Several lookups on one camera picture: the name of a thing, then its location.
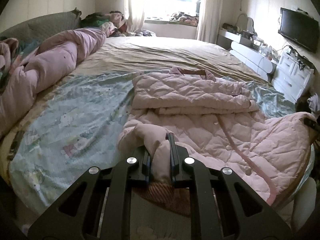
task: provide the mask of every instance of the beige bed sheet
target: beige bed sheet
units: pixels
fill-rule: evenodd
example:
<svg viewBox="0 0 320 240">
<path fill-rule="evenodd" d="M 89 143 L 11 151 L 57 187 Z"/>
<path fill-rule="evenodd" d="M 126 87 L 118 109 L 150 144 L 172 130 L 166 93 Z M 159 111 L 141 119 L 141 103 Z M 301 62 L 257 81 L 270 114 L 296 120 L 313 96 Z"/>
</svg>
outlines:
<svg viewBox="0 0 320 240">
<path fill-rule="evenodd" d="M 235 80 L 266 84 L 258 74 L 225 49 L 202 41 L 164 37 L 108 38 L 94 54 L 86 58 L 71 75 L 93 75 L 111 72 L 136 72 L 170 69 L 208 69 L 216 77 L 229 76 Z M 0 142 L 0 176 L 10 185 L 7 159 L 11 143 L 19 130 L 26 130 L 54 97 L 56 85 L 38 94 L 36 103 Z"/>
</svg>

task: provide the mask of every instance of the drawer handle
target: drawer handle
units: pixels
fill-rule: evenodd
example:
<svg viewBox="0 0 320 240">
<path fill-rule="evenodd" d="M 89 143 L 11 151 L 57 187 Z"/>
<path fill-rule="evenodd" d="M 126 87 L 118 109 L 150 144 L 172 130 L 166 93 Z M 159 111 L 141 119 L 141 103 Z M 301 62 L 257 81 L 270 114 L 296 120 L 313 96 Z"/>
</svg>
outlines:
<svg viewBox="0 0 320 240">
<path fill-rule="evenodd" d="M 298 74 L 303 80 L 305 79 L 305 77 L 304 76 L 302 76 L 301 74 Z"/>
<path fill-rule="evenodd" d="M 286 81 L 287 83 L 288 83 L 288 85 L 290 86 L 290 87 L 292 87 L 292 85 L 285 79 L 285 78 L 283 78 L 284 79 L 284 81 Z"/>
</svg>

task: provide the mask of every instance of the pink zipper trim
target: pink zipper trim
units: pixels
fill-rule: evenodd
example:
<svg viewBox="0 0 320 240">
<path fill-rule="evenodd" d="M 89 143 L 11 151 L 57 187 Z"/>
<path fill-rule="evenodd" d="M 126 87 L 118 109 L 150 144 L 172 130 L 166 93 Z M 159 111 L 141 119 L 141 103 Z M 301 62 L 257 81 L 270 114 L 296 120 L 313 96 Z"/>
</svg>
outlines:
<svg viewBox="0 0 320 240">
<path fill-rule="evenodd" d="M 270 196 L 267 199 L 267 203 L 271 206 L 274 201 L 276 200 L 276 196 L 277 196 L 277 190 L 276 190 L 276 186 L 273 184 L 271 178 L 265 174 L 263 172 L 262 169 L 260 169 L 252 160 L 249 159 L 248 156 L 244 155 L 243 152 L 241 152 L 238 147 L 236 146 L 236 144 L 234 143 L 233 139 L 231 138 L 231 136 L 228 134 L 226 127 L 224 126 L 221 118 L 219 117 L 219 115 L 216 115 L 218 122 L 224 132 L 224 134 L 226 135 L 231 147 L 233 148 L 233 150 L 240 155 L 240 157 L 246 162 L 248 163 L 248 165 L 253 169 L 254 172 L 256 172 L 260 177 L 262 177 L 265 182 L 268 184 L 269 188 L 270 188 Z"/>
</svg>

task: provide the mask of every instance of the white curtain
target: white curtain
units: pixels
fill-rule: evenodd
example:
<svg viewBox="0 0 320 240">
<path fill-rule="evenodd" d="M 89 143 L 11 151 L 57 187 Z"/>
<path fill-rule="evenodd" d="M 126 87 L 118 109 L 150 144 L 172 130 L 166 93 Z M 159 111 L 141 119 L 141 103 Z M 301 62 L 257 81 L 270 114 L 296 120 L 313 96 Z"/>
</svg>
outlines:
<svg viewBox="0 0 320 240">
<path fill-rule="evenodd" d="M 201 0 L 197 40 L 215 43 L 221 19 L 222 0 Z"/>
<path fill-rule="evenodd" d="M 146 0 L 124 0 L 124 16 L 127 20 L 128 32 L 141 31 L 144 23 Z"/>
</svg>

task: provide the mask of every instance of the bed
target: bed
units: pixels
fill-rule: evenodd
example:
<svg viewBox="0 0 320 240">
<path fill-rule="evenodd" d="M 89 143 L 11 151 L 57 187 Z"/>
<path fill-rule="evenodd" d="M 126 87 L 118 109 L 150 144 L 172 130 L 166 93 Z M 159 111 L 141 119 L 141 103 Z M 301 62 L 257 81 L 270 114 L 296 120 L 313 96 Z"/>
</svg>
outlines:
<svg viewBox="0 0 320 240">
<path fill-rule="evenodd" d="M 120 160 L 116 143 L 130 113 L 132 79 L 152 71 L 166 73 L 174 66 L 205 68 L 216 77 L 245 81 L 268 117 L 294 113 L 294 105 L 281 93 L 217 45 L 161 37 L 107 38 L 75 71 L 39 93 L 32 109 L 2 139 L 1 177 L 37 217 L 89 167 L 105 169 Z M 19 130 L 25 134 L 9 161 L 10 146 Z M 308 178 L 313 162 L 311 151 L 297 190 Z M 162 210 L 135 194 L 131 217 L 132 239 L 190 239 L 189 218 Z"/>
</svg>

